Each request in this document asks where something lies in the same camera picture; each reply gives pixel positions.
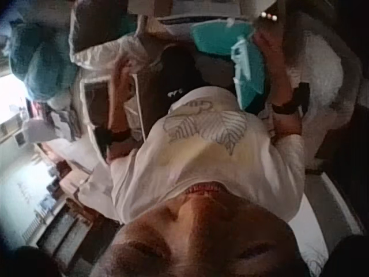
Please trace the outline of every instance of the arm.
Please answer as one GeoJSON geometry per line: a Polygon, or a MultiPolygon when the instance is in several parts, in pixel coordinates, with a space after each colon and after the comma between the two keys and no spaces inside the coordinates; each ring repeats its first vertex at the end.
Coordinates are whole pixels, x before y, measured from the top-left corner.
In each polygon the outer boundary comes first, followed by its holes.
{"type": "MultiPolygon", "coordinates": [[[[112,75],[111,90],[109,91],[109,120],[108,130],[112,132],[112,139],[121,139],[125,133],[129,133],[129,124],[124,108],[124,102],[130,97],[130,62],[127,59],[120,59],[116,64],[112,75]]],[[[111,163],[115,159],[127,156],[140,144],[129,137],[123,142],[113,142],[108,149],[107,162],[111,163]]]]}
{"type": "MultiPolygon", "coordinates": [[[[272,105],[282,107],[293,99],[293,91],[286,73],[282,52],[282,36],[278,37],[261,28],[254,35],[254,41],[265,57],[271,80],[272,105]]],[[[302,122],[297,111],[288,115],[273,113],[273,122],[277,140],[292,134],[301,135],[302,133],[302,122]]]]}

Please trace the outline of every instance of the teal bag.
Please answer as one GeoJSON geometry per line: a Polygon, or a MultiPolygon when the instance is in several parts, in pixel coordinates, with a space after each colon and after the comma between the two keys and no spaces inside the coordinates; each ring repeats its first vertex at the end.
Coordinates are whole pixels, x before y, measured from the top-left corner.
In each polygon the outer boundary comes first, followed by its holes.
{"type": "Polygon", "coordinates": [[[199,51],[232,56],[236,64],[236,93],[242,110],[248,108],[258,94],[264,94],[265,65],[259,48],[250,39],[253,33],[254,27],[245,21],[229,24],[227,20],[213,20],[191,26],[199,51]]]}

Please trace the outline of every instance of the teal cloth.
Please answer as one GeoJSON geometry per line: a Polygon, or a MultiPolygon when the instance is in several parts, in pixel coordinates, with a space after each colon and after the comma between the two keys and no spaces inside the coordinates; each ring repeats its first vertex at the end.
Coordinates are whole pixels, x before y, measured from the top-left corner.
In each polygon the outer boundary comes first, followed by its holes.
{"type": "Polygon", "coordinates": [[[70,62],[68,31],[21,23],[12,30],[10,68],[30,100],[45,102],[72,86],[78,67],[70,62]]]}
{"type": "MultiPolygon", "coordinates": [[[[191,26],[191,35],[199,51],[208,54],[230,56],[231,48],[239,37],[248,38],[254,27],[245,21],[236,21],[230,27],[227,20],[213,20],[191,26]]],[[[237,89],[238,102],[242,110],[246,110],[256,96],[265,92],[265,64],[259,48],[248,40],[248,60],[251,80],[240,77],[237,89]]]]}
{"type": "Polygon", "coordinates": [[[247,37],[254,27],[244,21],[236,21],[228,27],[226,20],[212,20],[191,26],[191,35],[199,51],[222,56],[231,55],[231,47],[238,41],[238,36],[247,37]]]}

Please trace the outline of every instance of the leaf graphic print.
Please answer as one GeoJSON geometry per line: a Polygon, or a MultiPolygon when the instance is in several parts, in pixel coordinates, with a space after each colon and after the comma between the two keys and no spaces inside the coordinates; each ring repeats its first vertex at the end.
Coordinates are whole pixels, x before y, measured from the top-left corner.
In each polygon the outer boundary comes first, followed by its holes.
{"type": "Polygon", "coordinates": [[[196,117],[199,135],[204,140],[217,142],[227,149],[230,155],[246,131],[246,117],[236,111],[211,111],[196,117]]]}
{"type": "Polygon", "coordinates": [[[171,141],[186,139],[197,133],[197,128],[193,117],[187,115],[173,115],[167,117],[163,126],[171,141]]]}

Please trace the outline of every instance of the clothing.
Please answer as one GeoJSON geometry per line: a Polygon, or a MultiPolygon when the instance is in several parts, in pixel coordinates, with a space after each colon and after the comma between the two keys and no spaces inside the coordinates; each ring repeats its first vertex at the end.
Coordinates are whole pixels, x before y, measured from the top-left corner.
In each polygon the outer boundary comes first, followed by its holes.
{"type": "Polygon", "coordinates": [[[301,136],[273,145],[230,92],[198,88],[172,105],[139,150],[113,161],[112,202],[128,223],[191,185],[217,181],[289,221],[303,195],[303,161],[301,136]]]}

